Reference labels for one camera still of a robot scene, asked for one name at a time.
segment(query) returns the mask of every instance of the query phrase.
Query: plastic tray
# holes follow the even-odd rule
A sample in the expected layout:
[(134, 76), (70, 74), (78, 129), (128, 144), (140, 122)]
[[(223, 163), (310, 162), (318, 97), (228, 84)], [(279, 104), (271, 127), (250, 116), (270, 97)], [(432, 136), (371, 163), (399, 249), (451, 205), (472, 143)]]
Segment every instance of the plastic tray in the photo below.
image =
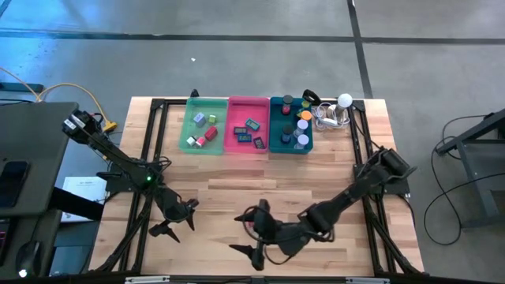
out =
[[(228, 100), (228, 115), (226, 116), (226, 130), (224, 137), (225, 151), (238, 153), (265, 153), (268, 150), (269, 131), (269, 110), (270, 102), (268, 98), (230, 97)], [(257, 131), (249, 129), (248, 133), (252, 138), (261, 137), (265, 149), (256, 149), (253, 142), (238, 142), (234, 135), (234, 127), (245, 127), (245, 121), (251, 118), (260, 123)]]
[[(186, 103), (186, 110), (184, 114), (184, 124), (182, 125), (181, 138), (179, 139), (179, 148), (181, 151), (189, 154), (205, 154), (205, 155), (221, 155), (223, 153), (223, 138), (225, 133), (226, 124), (226, 110), (228, 108), (228, 101), (226, 99), (201, 99), (189, 98)], [(201, 128), (196, 126), (193, 120), (198, 113), (205, 114), (205, 125)], [(218, 129), (218, 135), (202, 147), (198, 148), (196, 145), (190, 147), (186, 140), (190, 136), (204, 137), (208, 128), (212, 126), (208, 122), (208, 116), (214, 114), (216, 116), (216, 123), (214, 126)]]
[(297, 128), (297, 122), (300, 118), (297, 116), (298, 110), (301, 108), (303, 99), (294, 99), (291, 103), (291, 112), (289, 115), (282, 114), (282, 98), (272, 97), (270, 99), (270, 151), (273, 153), (285, 154), (307, 154), (309, 153), (314, 144), (312, 142), (312, 122), (305, 130), (305, 135), (309, 137), (309, 143), (305, 149), (295, 149), (294, 145), (297, 143), (294, 136), (291, 137), (291, 142), (284, 144), (281, 141), (282, 127), (286, 123), (290, 123), (294, 129)]

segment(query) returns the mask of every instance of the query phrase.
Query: small cube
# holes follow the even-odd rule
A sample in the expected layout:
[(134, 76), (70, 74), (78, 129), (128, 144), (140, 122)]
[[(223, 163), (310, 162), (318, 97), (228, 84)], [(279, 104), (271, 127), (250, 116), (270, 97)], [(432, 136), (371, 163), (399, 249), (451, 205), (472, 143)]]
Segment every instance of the small cube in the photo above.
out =
[(254, 130), (254, 131), (258, 131), (258, 129), (260, 128), (260, 124), (254, 120), (252, 120), (251, 118), (248, 118), (247, 121), (245, 122), (245, 126), (249, 127), (250, 129)]
[(196, 140), (196, 145), (199, 147), (199, 148), (202, 148), (204, 145), (205, 145), (205, 138), (203, 137), (200, 137)]
[(207, 138), (207, 140), (209, 141), (212, 141), (212, 139), (214, 139), (214, 137), (216, 137), (217, 135), (218, 135), (218, 129), (215, 126), (211, 126), (205, 133), (205, 138)]
[(208, 116), (208, 123), (212, 123), (212, 124), (215, 124), (215, 115), (209, 115)]
[(253, 142), (256, 149), (265, 149), (265, 144), (263, 144), (261, 137), (254, 138)]
[(190, 136), (188, 140), (186, 141), (190, 147), (192, 147), (196, 143), (196, 139), (193, 136)]
[(238, 142), (251, 142), (253, 140), (253, 137), (251, 134), (239, 134), (237, 135), (237, 141)]
[(239, 134), (247, 134), (247, 127), (234, 127), (234, 134), (239, 135)]
[(193, 120), (195, 121), (196, 126), (198, 126), (198, 127), (202, 127), (202, 126), (204, 126), (204, 125), (205, 125), (205, 122), (207, 122), (207, 121), (205, 120), (205, 115), (204, 115), (204, 114), (202, 114), (202, 113), (198, 113), (198, 114), (196, 115), (196, 117), (195, 117)]

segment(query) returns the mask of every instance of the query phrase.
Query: computer mouse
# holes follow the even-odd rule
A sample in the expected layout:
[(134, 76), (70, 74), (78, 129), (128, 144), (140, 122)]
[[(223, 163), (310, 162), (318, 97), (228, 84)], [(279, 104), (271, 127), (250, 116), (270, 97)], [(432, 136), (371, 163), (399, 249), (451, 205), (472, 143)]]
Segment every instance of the computer mouse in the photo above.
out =
[(40, 248), (39, 241), (29, 241), (17, 251), (16, 270), (20, 277), (37, 276), (40, 272)]

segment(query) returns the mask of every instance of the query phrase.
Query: orange cap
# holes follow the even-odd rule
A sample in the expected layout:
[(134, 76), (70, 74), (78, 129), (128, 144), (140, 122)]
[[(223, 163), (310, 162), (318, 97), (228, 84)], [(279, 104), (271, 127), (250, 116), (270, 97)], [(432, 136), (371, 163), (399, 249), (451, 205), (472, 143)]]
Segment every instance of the orange cap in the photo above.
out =
[(304, 110), (301, 112), (300, 118), (306, 121), (309, 121), (312, 119), (312, 114), (308, 110)]

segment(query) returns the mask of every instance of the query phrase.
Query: white ball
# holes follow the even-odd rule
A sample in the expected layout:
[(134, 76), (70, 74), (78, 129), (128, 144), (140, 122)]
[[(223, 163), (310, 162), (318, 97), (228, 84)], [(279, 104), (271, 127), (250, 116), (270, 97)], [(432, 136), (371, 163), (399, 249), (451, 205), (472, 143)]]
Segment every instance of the white ball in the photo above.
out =
[(349, 94), (341, 94), (339, 95), (337, 101), (339, 102), (339, 107), (346, 108), (350, 107), (350, 105), (353, 103), (353, 97)]

